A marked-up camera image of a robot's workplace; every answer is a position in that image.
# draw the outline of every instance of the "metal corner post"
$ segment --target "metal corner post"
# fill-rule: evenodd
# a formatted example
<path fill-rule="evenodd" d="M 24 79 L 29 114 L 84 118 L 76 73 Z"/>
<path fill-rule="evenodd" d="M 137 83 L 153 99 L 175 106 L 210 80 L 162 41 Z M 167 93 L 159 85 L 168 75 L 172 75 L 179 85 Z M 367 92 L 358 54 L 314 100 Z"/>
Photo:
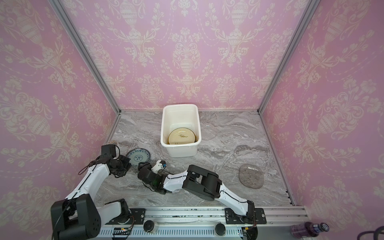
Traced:
<path fill-rule="evenodd" d="M 109 103 L 111 104 L 113 110 L 117 115 L 119 115 L 121 112 L 119 105 L 117 104 L 107 84 L 104 82 L 103 77 L 101 76 L 99 70 L 97 69 L 95 63 L 93 62 L 91 55 L 89 54 L 87 48 L 85 47 L 83 41 L 81 40 L 79 33 L 74 27 L 61 1 L 60 0 L 48 0 L 48 1 L 51 4 L 55 13 L 57 14 L 57 17 L 60 19 L 69 37 L 72 39 L 73 44 L 76 46 L 84 62 L 87 64 L 90 72 L 92 73 L 97 83 L 99 84 L 105 97 L 108 99 Z"/>
<path fill-rule="evenodd" d="M 309 0 L 308 1 L 308 4 L 304 10 L 304 13 L 301 16 L 301 19 L 300 19 L 293 35 L 292 35 L 291 41 L 289 42 L 288 47 L 285 50 L 285 53 L 284 53 L 284 55 L 280 61 L 280 64 L 276 69 L 276 72 L 272 78 L 271 84 L 269 85 L 269 87 L 268 87 L 268 89 L 264 95 L 264 98 L 260 104 L 260 108 L 259 108 L 259 114 L 260 115 L 263 115 L 263 112 L 266 109 L 268 101 L 271 98 L 273 91 L 275 90 L 281 75 L 284 73 L 285 67 L 288 65 L 290 58 L 292 57 L 297 45 L 299 44 L 300 39 L 303 36 L 304 31 L 308 26 L 308 23 L 310 22 L 317 6 L 319 5 L 319 2 L 320 2 L 320 0 Z"/>

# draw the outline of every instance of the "black mounting plate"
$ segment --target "black mounting plate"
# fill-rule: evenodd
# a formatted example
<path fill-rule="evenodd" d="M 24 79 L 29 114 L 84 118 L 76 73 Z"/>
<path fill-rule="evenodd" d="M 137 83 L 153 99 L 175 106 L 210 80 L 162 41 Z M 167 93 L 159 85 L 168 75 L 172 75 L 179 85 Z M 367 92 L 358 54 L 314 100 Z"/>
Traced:
<path fill-rule="evenodd" d="M 144 215 L 145 215 L 145 209 L 137 209 L 137 208 L 129 208 L 129 211 L 134 217 L 134 225 L 142 225 L 144 224 Z M 132 218 L 129 218 L 128 222 L 125 223 L 125 225 L 131 225 L 132 224 Z M 113 220 L 106 223 L 106 225 L 117 225 L 119 223 L 114 222 Z"/>
<path fill-rule="evenodd" d="M 227 224 L 243 224 L 240 217 L 232 209 L 225 209 L 225 222 Z M 264 209 L 255 208 L 256 224 L 266 224 Z"/>

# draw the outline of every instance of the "white plastic bin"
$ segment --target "white plastic bin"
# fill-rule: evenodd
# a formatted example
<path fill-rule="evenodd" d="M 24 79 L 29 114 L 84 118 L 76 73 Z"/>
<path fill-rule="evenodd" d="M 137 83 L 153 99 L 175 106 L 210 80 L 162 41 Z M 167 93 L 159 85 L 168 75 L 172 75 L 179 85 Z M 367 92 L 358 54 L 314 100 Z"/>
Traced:
<path fill-rule="evenodd" d="M 188 144 L 168 144 L 170 133 L 185 127 L 195 134 L 196 142 Z M 163 109 L 161 121 L 161 145 L 171 157 L 190 157 L 197 154 L 197 145 L 201 142 L 199 111 L 195 104 L 168 105 Z"/>

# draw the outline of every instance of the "pink wallpaper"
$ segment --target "pink wallpaper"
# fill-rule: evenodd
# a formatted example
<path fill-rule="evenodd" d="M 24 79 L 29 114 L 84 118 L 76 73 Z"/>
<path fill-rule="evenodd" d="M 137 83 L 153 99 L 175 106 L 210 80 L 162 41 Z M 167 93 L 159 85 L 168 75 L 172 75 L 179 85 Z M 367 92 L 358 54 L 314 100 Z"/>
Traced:
<path fill-rule="evenodd" d="M 2 239 L 51 237 L 116 117 L 48 1 L 0 1 Z"/>
<path fill-rule="evenodd" d="M 321 1 L 263 115 L 296 200 L 331 227 L 321 239 L 384 222 L 382 9 Z"/>
<path fill-rule="evenodd" d="M 121 109 L 257 109 L 307 0 L 62 0 Z"/>

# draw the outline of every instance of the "plate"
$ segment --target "plate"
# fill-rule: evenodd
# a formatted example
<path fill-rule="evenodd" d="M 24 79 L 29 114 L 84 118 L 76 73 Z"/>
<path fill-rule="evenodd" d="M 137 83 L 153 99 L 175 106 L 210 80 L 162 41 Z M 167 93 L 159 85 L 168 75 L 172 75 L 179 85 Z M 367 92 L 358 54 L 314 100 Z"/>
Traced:
<path fill-rule="evenodd" d="M 129 151 L 126 157 L 131 159 L 129 163 L 132 164 L 132 166 L 137 167 L 140 162 L 148 162 L 151 158 L 151 154 L 147 149 L 136 148 Z"/>

